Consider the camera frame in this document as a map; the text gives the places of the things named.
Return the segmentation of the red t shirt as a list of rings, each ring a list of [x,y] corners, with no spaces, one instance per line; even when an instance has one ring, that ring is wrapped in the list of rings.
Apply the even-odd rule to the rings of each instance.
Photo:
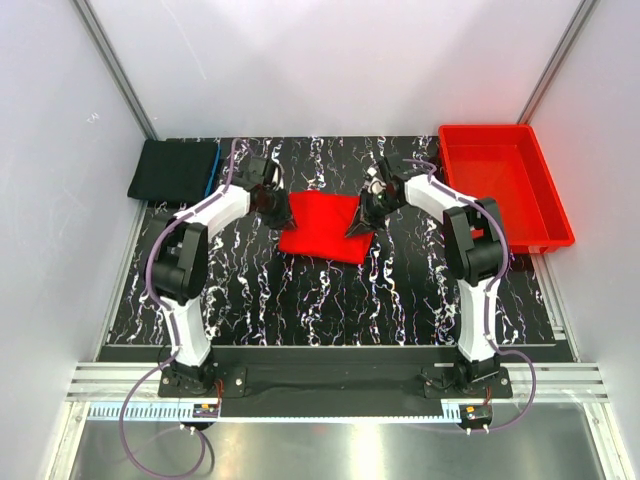
[[[353,265],[364,262],[373,234],[346,237],[359,204],[357,196],[309,190],[291,193],[289,201],[297,227],[281,234],[281,252]]]

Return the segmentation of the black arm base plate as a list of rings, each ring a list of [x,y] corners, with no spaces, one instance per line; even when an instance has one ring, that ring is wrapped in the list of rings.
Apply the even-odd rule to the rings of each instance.
[[[502,360],[505,370],[492,388],[496,401],[574,401],[590,380],[564,342],[516,351],[534,365],[517,355]],[[482,393],[479,386],[442,392],[426,385],[452,378],[454,346],[215,346],[212,355],[208,368],[223,381],[228,418],[417,418]]]

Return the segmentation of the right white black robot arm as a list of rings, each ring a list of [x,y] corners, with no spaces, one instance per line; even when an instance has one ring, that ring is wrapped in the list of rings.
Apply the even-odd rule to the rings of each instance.
[[[466,396],[486,389],[500,371],[495,306],[509,249],[497,202],[476,199],[439,181],[436,167],[399,154],[382,156],[366,175],[347,238],[381,230],[393,212],[412,206],[438,220],[446,266],[460,293],[461,327],[450,374],[434,387]]]

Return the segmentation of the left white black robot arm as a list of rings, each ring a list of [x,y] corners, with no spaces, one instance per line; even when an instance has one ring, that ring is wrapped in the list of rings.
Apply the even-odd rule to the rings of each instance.
[[[144,266],[148,297],[167,321],[170,357],[160,364],[161,384],[184,396],[220,393],[201,294],[209,274],[209,243],[231,223],[255,213],[271,230],[296,228],[284,170],[277,160],[253,157],[210,196],[156,221]]]

